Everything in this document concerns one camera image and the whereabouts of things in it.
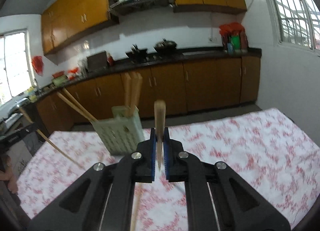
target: window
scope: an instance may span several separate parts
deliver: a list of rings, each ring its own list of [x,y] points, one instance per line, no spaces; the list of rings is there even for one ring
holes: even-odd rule
[[[320,12],[313,0],[274,0],[281,41],[320,49]]]
[[[25,33],[0,36],[0,105],[31,87]]]

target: window frame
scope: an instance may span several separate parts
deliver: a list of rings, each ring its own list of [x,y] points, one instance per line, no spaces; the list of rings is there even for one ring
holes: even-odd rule
[[[4,37],[5,38],[6,36],[13,35],[13,34],[18,34],[18,33],[22,33],[22,32],[24,33],[24,44],[25,44],[25,53],[26,53],[26,59],[27,59],[28,74],[29,74],[31,86],[35,87],[35,83],[34,83],[34,80],[33,80],[34,73],[33,73],[33,67],[32,67],[32,64],[31,64],[31,55],[30,55],[30,50],[29,50],[29,34],[28,34],[28,30],[27,29],[19,29],[19,30],[13,30],[13,31],[9,31],[9,32],[2,32],[2,33],[0,33],[0,37]],[[6,58],[5,58],[5,41],[4,41],[4,64],[5,64],[5,67],[7,68],[7,66],[6,66]],[[11,94],[11,99],[10,100],[12,100],[15,97],[22,96],[24,94],[24,92],[21,92],[20,94],[16,95],[15,97],[12,96],[11,88],[10,88],[10,85],[9,85],[7,71],[5,72],[5,74],[7,76],[7,82],[8,82],[9,91],[10,91],[10,94]]]
[[[306,3],[306,0],[301,0],[301,3],[303,5],[304,11],[305,11],[306,17],[307,17],[306,24],[308,25],[308,30],[310,31],[309,33],[310,33],[311,47],[299,45],[296,43],[290,43],[290,42],[286,42],[286,41],[282,40],[283,39],[283,29],[281,26],[281,18],[280,18],[280,11],[278,8],[278,4],[277,4],[276,0],[267,0],[267,5],[268,5],[270,16],[273,18],[273,19],[271,19],[271,20],[273,20],[271,22],[275,27],[275,31],[274,31],[275,43],[278,45],[281,45],[281,46],[285,46],[285,47],[291,47],[291,48],[293,47],[293,48],[307,50],[309,52],[316,53],[319,56],[320,49],[315,48],[315,45],[316,45],[315,40],[316,39],[315,39],[312,18],[311,18],[311,14],[310,14],[308,5]]]

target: metal window grille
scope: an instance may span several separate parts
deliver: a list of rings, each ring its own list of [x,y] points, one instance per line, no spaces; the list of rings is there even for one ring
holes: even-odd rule
[[[274,0],[282,42],[320,49],[320,12],[313,0]]]

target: lower cabinet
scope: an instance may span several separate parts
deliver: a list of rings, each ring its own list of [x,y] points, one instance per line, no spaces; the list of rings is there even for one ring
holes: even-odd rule
[[[170,64],[151,68],[156,99],[166,104],[166,114],[187,113],[186,86],[183,64]]]
[[[166,102],[167,115],[178,115],[255,101],[260,58],[208,58],[140,68],[134,72],[143,78],[138,105],[141,118],[154,116],[157,99]],[[113,106],[124,105],[123,84],[124,73],[115,73],[69,86],[67,90],[89,113],[102,120],[113,117]],[[74,123],[88,122],[56,93],[36,106],[49,134],[68,131]]]
[[[256,101],[260,83],[260,58],[242,58],[242,84],[240,102]]]
[[[73,126],[66,104],[56,93],[44,98],[36,106],[49,135],[54,131],[69,131]]]
[[[138,104],[139,115],[141,118],[153,117],[154,103],[156,100],[155,85],[150,68],[142,68],[134,70],[136,73],[140,73],[142,76],[142,86],[140,99]],[[122,82],[124,82],[124,73],[121,73]]]

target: metal screw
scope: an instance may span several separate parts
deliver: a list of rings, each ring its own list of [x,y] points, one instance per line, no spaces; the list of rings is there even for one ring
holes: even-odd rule
[[[189,154],[187,152],[179,152],[179,157],[182,159],[188,158]]]
[[[133,159],[140,159],[142,157],[142,154],[141,153],[138,153],[138,152],[135,152],[133,154],[131,154],[131,158]]]
[[[219,170],[224,170],[227,168],[227,165],[224,162],[218,162],[216,166]]]
[[[102,170],[103,168],[104,168],[104,164],[101,162],[98,162],[93,166],[93,169],[96,171]]]

